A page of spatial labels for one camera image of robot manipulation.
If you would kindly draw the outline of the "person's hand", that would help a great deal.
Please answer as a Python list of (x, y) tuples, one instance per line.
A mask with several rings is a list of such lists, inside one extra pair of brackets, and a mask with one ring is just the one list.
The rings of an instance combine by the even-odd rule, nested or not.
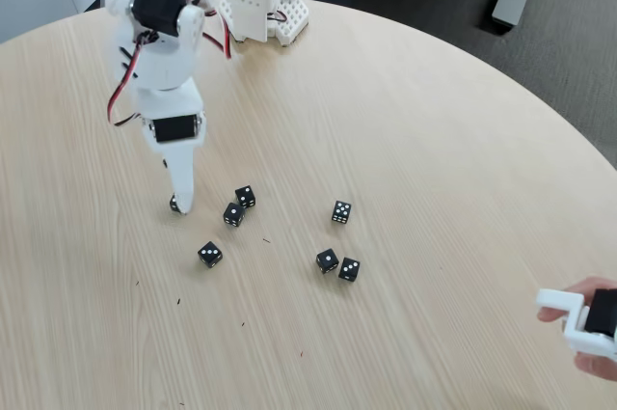
[(575, 366), (590, 375), (616, 380), (616, 283), (588, 277), (562, 290), (542, 289), (536, 304), (542, 322), (562, 322), (575, 352)]

